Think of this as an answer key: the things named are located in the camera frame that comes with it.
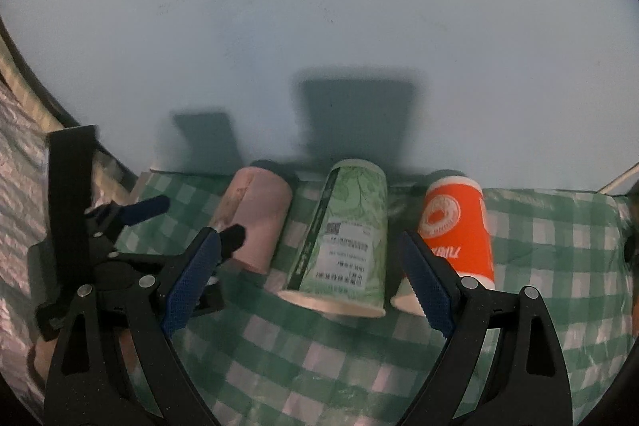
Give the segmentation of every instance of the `metal screw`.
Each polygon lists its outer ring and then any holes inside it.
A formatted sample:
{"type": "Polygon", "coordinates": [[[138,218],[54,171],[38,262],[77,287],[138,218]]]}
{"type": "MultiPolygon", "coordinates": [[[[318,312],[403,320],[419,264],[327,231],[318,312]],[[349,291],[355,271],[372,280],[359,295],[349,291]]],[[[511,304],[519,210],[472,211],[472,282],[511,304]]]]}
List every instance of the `metal screw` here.
{"type": "Polygon", "coordinates": [[[78,287],[78,296],[84,298],[85,296],[90,295],[91,291],[93,291],[93,288],[88,283],[86,283],[78,287]]]}
{"type": "Polygon", "coordinates": [[[147,287],[151,287],[153,284],[155,284],[155,277],[153,275],[145,275],[142,278],[140,278],[140,280],[138,281],[138,284],[143,289],[146,289],[147,287]]]}
{"type": "Polygon", "coordinates": [[[535,299],[539,297],[539,291],[534,287],[528,286],[523,290],[523,294],[528,296],[528,298],[535,299]]]}
{"type": "Polygon", "coordinates": [[[465,276],[464,278],[462,278],[461,284],[466,289],[477,289],[479,286],[479,282],[477,281],[477,279],[473,278],[472,276],[465,276]]]}

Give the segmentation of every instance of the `paper cup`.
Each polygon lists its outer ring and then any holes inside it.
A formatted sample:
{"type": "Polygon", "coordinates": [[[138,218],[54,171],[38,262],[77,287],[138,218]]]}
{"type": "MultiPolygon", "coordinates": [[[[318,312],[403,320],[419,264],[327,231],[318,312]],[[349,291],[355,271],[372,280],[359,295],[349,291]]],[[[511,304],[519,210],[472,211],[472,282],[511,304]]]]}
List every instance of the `paper cup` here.
{"type": "MultiPolygon", "coordinates": [[[[493,252],[480,185],[461,175],[443,177],[426,191],[418,232],[432,252],[443,257],[461,276],[473,276],[494,289],[493,252]]],[[[407,278],[391,304],[423,316],[407,278]]]]}
{"type": "Polygon", "coordinates": [[[217,231],[235,224],[244,226],[244,245],[233,252],[233,260],[247,271],[265,275],[292,198],[291,187],[279,175],[256,166],[242,168],[224,193],[210,226],[217,231]]]}
{"type": "Polygon", "coordinates": [[[338,162],[279,296],[320,312],[384,316],[387,199],[378,166],[338,162]]]}

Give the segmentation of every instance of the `white backdrop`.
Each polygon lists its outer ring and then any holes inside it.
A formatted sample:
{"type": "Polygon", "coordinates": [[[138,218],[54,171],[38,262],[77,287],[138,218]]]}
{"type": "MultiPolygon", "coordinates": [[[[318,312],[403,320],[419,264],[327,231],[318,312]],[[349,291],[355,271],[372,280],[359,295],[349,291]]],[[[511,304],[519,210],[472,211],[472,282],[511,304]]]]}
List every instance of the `white backdrop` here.
{"type": "Polygon", "coordinates": [[[596,190],[639,159],[637,0],[0,0],[0,13],[44,85],[136,172],[359,155],[486,187],[596,190]]]}

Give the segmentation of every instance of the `blue gripper pad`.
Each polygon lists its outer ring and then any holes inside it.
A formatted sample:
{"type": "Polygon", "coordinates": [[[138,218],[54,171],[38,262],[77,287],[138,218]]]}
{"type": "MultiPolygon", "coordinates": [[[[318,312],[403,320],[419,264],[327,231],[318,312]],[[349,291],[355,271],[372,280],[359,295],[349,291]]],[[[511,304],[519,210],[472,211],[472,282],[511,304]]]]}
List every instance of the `blue gripper pad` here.
{"type": "Polygon", "coordinates": [[[399,258],[428,323],[449,338],[455,330],[450,296],[406,232],[399,238],[399,258]]]}
{"type": "Polygon", "coordinates": [[[119,218],[123,225],[133,226],[166,213],[169,206],[171,206],[171,200],[166,195],[158,195],[129,206],[123,206],[119,211],[119,218]]]}
{"type": "Polygon", "coordinates": [[[211,230],[166,296],[164,318],[160,325],[167,338],[186,326],[207,281],[221,260],[220,235],[211,230]]]}

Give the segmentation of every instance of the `orange paper cup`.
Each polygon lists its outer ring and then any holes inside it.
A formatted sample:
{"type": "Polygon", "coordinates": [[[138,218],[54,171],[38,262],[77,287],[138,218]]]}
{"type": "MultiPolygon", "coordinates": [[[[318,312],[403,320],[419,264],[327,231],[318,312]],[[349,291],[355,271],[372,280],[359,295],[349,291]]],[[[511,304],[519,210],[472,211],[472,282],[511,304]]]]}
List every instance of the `orange paper cup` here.
{"type": "Polygon", "coordinates": [[[494,289],[493,251],[481,187],[455,175],[426,191],[419,234],[430,249],[450,262],[459,276],[473,276],[494,289]]]}

